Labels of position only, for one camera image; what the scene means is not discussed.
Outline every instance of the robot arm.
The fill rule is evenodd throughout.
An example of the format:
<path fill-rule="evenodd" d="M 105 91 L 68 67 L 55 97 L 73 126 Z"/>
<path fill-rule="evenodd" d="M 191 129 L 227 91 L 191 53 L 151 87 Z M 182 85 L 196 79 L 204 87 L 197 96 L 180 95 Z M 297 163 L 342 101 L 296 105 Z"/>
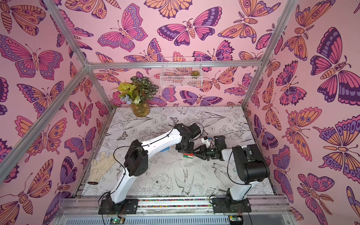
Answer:
<path fill-rule="evenodd" d="M 215 136 L 213 138 L 215 141 L 214 148 L 210 148 L 208 138 L 204 137 L 202 138 L 204 145 L 194 149 L 194 142 L 191 139 L 199 134 L 200 128 L 196 124 L 187 127 L 180 123 L 176 124 L 171 131 L 151 140 L 133 141 L 125 156 L 125 171 L 111 191 L 111 202 L 113 204 L 123 202 L 137 176 L 148 169 L 148 159 L 174 144 L 176 144 L 175 149 L 178 152 L 192 153 L 203 160 L 210 160 L 210 158 L 222 161 L 233 159 L 238 175 L 244 183 L 234 184 L 228 190 L 230 199 L 233 201 L 243 200 L 251 187 L 269 176 L 269 168 L 256 145 L 227 148 L 225 137 Z"/>

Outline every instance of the table surface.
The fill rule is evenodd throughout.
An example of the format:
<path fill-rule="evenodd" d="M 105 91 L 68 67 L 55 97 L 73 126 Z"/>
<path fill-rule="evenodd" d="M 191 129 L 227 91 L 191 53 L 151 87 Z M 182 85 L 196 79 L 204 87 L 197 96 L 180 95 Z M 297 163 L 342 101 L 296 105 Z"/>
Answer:
<path fill-rule="evenodd" d="M 136 139 L 141 142 L 157 137 L 171 130 L 176 123 L 189 126 L 195 122 L 204 126 L 202 136 L 224 135 L 228 147 L 255 143 L 241 107 L 151 108 L 150 114 L 143 118 L 135 117 L 130 108 L 117 108 L 97 159 L 103 151 L 107 157 L 112 157 L 117 147 L 128 146 Z M 201 141 L 196 140 L 194 147 L 200 145 Z M 121 163 L 125 161 L 127 150 L 124 147 L 116 151 Z M 233 184 L 228 178 L 227 164 L 227 161 L 220 160 L 184 158 L 173 145 L 169 150 L 159 152 L 149 159 L 148 170 L 135 180 L 128 195 L 155 197 L 225 194 Z M 99 184 L 86 184 L 82 196 L 101 195 L 112 190 L 121 171 L 122 167 L 115 163 L 100 178 Z M 239 181 L 234 161 L 229 162 L 228 171 L 233 180 Z M 259 194 L 274 194 L 268 179 L 249 192 L 249 195 Z"/>

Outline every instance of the pink wall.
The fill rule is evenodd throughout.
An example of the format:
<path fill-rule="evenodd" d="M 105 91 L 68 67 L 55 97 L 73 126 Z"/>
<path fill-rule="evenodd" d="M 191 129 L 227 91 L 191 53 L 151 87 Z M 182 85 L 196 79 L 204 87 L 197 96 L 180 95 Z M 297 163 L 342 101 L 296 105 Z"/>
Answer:
<path fill-rule="evenodd" d="M 71 64 L 73 74 L 76 74 L 76 70 L 81 68 L 75 56 L 70 58 L 68 48 L 56 46 L 58 33 L 50 13 L 39 4 L 39 1 L 27 1 L 26 3 L 32 6 L 20 6 L 20 12 L 24 10 L 25 13 L 32 11 L 38 14 L 34 17 L 20 15 L 25 20 L 31 18 L 32 22 L 24 25 L 24 29 L 29 29 L 28 33 L 22 30 L 21 26 L 23 25 L 18 24 L 22 24 L 23 21 L 17 22 L 14 17 L 17 15 L 14 12 L 18 12 L 15 7 L 17 4 L 9 1 L 1 2 L 2 9 L 6 10 L 6 6 L 9 6 L 9 11 L 12 13 L 7 15 L 11 18 L 12 24 L 4 22 L 0 25 L 2 55 L 0 57 L 0 65 L 2 65 L 0 75 L 0 124 L 2 127 L 0 130 L 0 163 L 22 135 L 27 132 L 29 126 L 41 115 L 34 108 L 34 104 L 41 113 L 41 106 L 48 107 L 70 82 L 72 78 Z M 36 60 L 33 58 L 32 51 L 37 54 Z M 39 63 L 39 71 L 36 71 L 35 61 Z M 28 150 L 31 152 L 31 156 L 30 153 L 25 153 L 0 187 L 1 225 L 8 224 L 8 221 L 10 221 L 9 224 L 42 224 L 43 221 L 45 221 L 44 224 L 48 224 L 53 217 L 47 216 L 46 220 L 44 217 L 48 215 L 47 210 L 53 199 L 60 196 L 67 197 L 74 191 L 82 175 L 83 165 L 81 163 L 84 159 L 88 159 L 92 148 L 84 151 L 82 157 L 78 159 L 76 152 L 70 152 L 66 148 L 66 142 L 67 140 L 71 142 L 72 138 L 77 138 L 79 135 L 84 136 L 90 128 L 94 127 L 96 129 L 92 137 L 94 148 L 99 136 L 97 119 L 101 124 L 106 118 L 106 115 L 99 115 L 99 110 L 95 106 L 96 102 L 101 102 L 99 94 L 94 87 L 91 87 L 90 90 L 91 102 L 81 88 L 68 98 L 64 107 L 57 112 L 49 126 L 41 133 L 41 138 L 36 139 Z M 50 95 L 50 101 L 46 100 L 46 94 Z M 76 105 L 80 101 L 82 106 L 86 103 L 87 107 L 91 103 L 93 104 L 88 124 L 85 124 L 84 121 L 81 127 L 77 125 L 73 118 L 70 101 Z M 62 165 L 66 170 L 60 175 Z M 42 173 L 43 179 L 40 182 L 33 181 L 39 178 L 38 172 L 42 167 L 40 174 Z M 64 183 L 63 191 L 56 191 L 58 186 L 62 185 L 61 182 Z M 50 211 L 51 214 L 56 214 L 56 208 L 51 208 Z"/>
<path fill-rule="evenodd" d="M 300 1 L 300 12 L 308 7 L 313 9 L 316 3 Z M 260 106 L 250 102 L 247 109 L 251 111 L 249 120 L 252 130 L 258 132 L 258 143 L 264 156 L 271 162 L 274 183 L 278 191 L 287 196 L 295 216 L 301 220 L 299 224 L 358 224 L 360 66 L 357 60 L 360 46 L 354 43 L 360 34 L 356 24 L 360 21 L 360 13 L 354 13 L 358 6 L 358 2 L 354 1 L 333 0 L 318 4 L 321 7 L 317 20 L 304 19 L 303 23 L 297 23 L 296 12 L 293 12 L 283 35 L 283 49 L 275 50 L 273 55 L 276 58 L 274 62 L 281 63 L 280 69 L 270 77 L 267 73 L 263 74 L 263 83 L 257 94 Z M 329 8 L 326 12 L 323 4 Z M 296 31 L 301 33 L 300 29 L 296 29 L 298 27 L 308 29 L 306 33 L 309 39 L 304 38 L 305 33 L 301 38 L 295 37 Z M 300 40 L 302 45 L 291 43 L 290 47 L 295 49 L 289 51 L 286 46 L 288 39 Z M 335 75 L 321 79 L 328 69 L 346 61 L 345 56 L 346 63 L 351 67 L 349 64 L 343 69 L 335 67 Z M 317 69 L 318 74 L 312 72 L 313 68 Z M 334 96 L 327 98 L 327 101 L 319 91 L 327 92 L 326 88 L 321 87 L 330 80 L 336 80 L 345 94 L 339 93 L 339 85 L 335 83 Z M 288 88 L 294 93 L 296 91 L 296 94 L 291 95 L 286 103 L 287 97 L 282 97 Z M 271 107 L 270 112 L 274 112 L 276 118 L 269 113 L 272 121 L 269 119 L 269 124 L 266 124 L 268 107 Z M 256 117 L 262 127 L 256 123 Z"/>

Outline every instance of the white wire basket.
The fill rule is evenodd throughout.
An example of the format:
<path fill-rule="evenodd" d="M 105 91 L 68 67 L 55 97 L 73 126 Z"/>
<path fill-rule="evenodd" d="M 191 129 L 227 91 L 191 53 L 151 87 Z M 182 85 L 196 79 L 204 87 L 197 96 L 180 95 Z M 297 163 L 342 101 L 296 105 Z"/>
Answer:
<path fill-rule="evenodd" d="M 182 86 L 182 87 L 202 87 L 203 82 L 203 70 L 202 70 L 202 58 L 201 57 L 182 57 L 191 58 L 192 61 L 182 61 L 176 66 L 172 62 L 164 61 L 171 59 L 173 62 L 177 62 L 178 57 L 163 57 L 160 73 L 161 87 L 169 86 Z M 198 76 L 192 76 L 194 71 L 199 72 Z"/>

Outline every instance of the glass vase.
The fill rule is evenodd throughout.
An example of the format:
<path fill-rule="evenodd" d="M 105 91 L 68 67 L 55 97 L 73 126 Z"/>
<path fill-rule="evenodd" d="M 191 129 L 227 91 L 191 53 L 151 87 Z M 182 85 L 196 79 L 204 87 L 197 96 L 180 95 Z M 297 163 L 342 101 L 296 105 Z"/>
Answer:
<path fill-rule="evenodd" d="M 147 99 L 139 104 L 130 104 L 130 108 L 136 117 L 144 117 L 150 113 L 150 106 Z"/>

